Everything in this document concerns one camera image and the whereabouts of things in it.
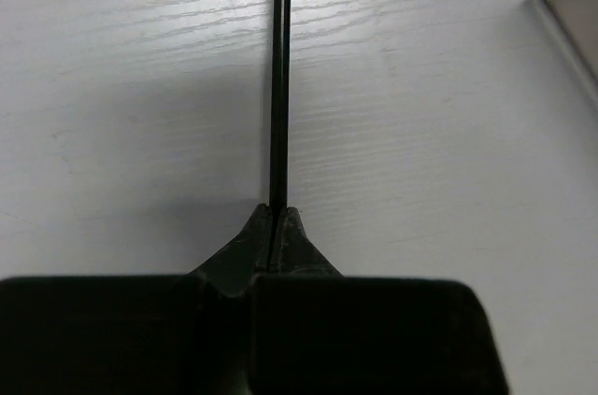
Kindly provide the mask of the thin black makeup brush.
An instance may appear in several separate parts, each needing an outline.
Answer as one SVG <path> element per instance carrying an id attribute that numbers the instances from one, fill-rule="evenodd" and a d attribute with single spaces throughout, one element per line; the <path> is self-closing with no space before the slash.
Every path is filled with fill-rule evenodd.
<path id="1" fill-rule="evenodd" d="M 269 204 L 275 216 L 287 206 L 291 0 L 273 0 Z"/>

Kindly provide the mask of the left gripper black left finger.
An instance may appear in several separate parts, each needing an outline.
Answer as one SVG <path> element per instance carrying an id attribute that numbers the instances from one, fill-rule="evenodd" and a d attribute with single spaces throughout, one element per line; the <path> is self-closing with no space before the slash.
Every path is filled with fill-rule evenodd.
<path id="1" fill-rule="evenodd" d="M 245 300 L 272 214 L 183 275 L 52 275 L 1 283 L 5 394 L 246 394 Z"/>

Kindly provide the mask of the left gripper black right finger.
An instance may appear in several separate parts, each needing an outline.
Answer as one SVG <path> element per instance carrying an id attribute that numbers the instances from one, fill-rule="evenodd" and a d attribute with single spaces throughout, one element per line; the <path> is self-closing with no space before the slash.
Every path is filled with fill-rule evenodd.
<path id="1" fill-rule="evenodd" d="M 458 281 L 342 276 L 278 216 L 249 290 L 256 394 L 506 394 L 491 325 Z"/>

